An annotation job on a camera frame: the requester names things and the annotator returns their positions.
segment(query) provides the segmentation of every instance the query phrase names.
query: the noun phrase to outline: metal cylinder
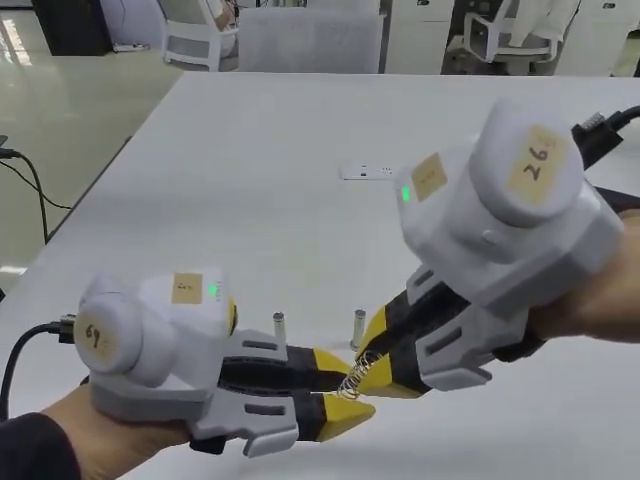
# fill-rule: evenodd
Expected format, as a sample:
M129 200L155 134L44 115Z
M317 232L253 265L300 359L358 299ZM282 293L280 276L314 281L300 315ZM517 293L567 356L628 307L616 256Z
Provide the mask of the metal cylinder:
M287 334L284 328L284 313L276 312L273 314L273 329L278 341L287 343Z
M367 312L364 310L356 310L355 318L353 320L353 337L349 342L351 346L351 350L354 352L360 348L360 342L362 342L362 337L364 336L364 324L367 319Z

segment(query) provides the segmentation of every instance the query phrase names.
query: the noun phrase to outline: spring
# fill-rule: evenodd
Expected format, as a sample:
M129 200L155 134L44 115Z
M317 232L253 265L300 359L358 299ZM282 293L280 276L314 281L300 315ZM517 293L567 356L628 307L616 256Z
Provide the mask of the spring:
M358 388L371 369L372 365L382 356L370 350L365 351L357 360L349 374L340 384L338 395L349 400L356 400L360 396Z

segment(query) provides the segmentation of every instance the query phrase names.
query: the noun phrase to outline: white table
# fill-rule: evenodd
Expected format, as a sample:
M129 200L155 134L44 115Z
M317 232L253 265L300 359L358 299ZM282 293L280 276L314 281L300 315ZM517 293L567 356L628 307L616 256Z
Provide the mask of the white table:
M343 343L353 310L386 303L417 264L390 184L340 181L338 166L416 162L477 132L499 96L575 122L640 104L640 82L185 74L2 304L2 360L29 326L74 311L98 270L135 284L210 264L230 274L241 328L271 331L283 310L291 343ZM631 136L627 152L640 149ZM619 155L590 176L640 194L640 160ZM640 347L556 341L493 365L484 388L372 400L373 420L325 445L252 461L239 442L222 457L176 448L128 478L636 479L639 363ZM84 375L72 347L34 340L12 413Z

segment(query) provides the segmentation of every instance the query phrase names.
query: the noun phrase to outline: tiled floor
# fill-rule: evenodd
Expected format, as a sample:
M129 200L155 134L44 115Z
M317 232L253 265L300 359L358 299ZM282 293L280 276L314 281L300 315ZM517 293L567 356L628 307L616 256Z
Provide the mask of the tiled floor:
M630 41L617 74L631 75L639 55L640 40ZM156 52L52 58L32 13L0 12L0 135L33 160L59 203L74 203L179 75ZM48 211L53 227L64 212ZM0 288L41 247L36 194L1 168Z

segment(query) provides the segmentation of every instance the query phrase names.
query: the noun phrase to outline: power outlet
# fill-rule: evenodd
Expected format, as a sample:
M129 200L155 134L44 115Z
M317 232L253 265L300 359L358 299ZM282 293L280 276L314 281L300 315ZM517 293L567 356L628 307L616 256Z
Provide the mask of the power outlet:
M340 178L343 180L393 180L396 169L388 165L343 165Z

